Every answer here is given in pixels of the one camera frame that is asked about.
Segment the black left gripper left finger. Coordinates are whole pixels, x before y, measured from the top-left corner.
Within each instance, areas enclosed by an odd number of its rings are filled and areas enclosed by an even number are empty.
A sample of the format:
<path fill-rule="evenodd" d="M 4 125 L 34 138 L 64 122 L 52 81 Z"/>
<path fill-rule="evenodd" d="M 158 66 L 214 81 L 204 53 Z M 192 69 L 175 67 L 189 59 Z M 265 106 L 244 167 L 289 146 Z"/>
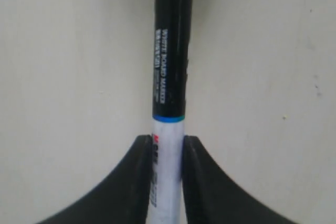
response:
<path fill-rule="evenodd" d="M 151 165 L 152 138 L 139 135 L 103 181 L 42 223 L 145 223 Z"/>

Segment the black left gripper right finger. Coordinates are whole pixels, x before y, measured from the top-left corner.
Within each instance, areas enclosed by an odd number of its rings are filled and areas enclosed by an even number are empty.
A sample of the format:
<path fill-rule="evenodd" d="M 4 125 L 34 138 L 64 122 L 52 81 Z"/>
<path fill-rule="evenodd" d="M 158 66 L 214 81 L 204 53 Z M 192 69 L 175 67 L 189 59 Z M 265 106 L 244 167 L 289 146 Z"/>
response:
<path fill-rule="evenodd" d="M 183 143 L 183 195 L 187 223 L 292 223 L 235 183 L 200 139 Z"/>

